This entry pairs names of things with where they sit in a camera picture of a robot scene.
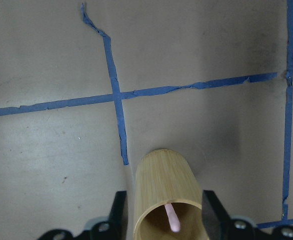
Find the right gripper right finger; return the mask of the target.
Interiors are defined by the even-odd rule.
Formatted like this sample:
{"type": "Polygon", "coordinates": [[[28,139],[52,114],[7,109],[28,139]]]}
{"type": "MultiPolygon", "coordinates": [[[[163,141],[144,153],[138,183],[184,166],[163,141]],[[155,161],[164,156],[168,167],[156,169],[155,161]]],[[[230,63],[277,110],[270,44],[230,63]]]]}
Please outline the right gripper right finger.
{"type": "Polygon", "coordinates": [[[202,222],[204,225],[223,225],[230,216],[213,190],[203,190],[202,222]]]}

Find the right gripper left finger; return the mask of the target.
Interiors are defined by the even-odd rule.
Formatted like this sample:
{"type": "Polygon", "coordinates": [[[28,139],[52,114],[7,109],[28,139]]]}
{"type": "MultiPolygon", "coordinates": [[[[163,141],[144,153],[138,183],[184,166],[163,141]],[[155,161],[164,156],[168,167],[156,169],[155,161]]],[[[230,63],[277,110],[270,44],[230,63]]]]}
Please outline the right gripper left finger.
{"type": "Polygon", "coordinates": [[[126,191],[117,191],[115,193],[111,210],[108,215],[108,221],[113,223],[114,225],[120,225],[122,223],[126,199],[126,191]]]}

